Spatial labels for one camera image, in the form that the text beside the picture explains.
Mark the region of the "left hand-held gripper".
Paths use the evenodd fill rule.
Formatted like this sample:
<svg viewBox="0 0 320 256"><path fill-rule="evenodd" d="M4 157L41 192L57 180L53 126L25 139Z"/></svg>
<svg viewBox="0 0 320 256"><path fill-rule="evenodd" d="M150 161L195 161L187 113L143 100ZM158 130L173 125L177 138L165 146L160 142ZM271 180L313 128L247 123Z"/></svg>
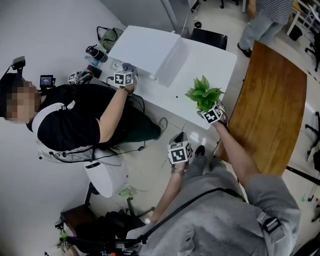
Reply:
<svg viewBox="0 0 320 256"><path fill-rule="evenodd" d="M188 162L193 150L185 132L174 136L167 145L168 158L172 165Z"/></svg>

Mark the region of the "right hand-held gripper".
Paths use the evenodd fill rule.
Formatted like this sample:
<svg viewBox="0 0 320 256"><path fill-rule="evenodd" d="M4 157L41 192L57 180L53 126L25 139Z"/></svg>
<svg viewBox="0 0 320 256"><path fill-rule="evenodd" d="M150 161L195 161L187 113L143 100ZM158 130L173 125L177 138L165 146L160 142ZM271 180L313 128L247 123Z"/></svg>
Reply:
<svg viewBox="0 0 320 256"><path fill-rule="evenodd" d="M228 125L227 110L220 99L213 104L212 108L209 109L208 112L198 110L197 114L209 125L216 122Z"/></svg>

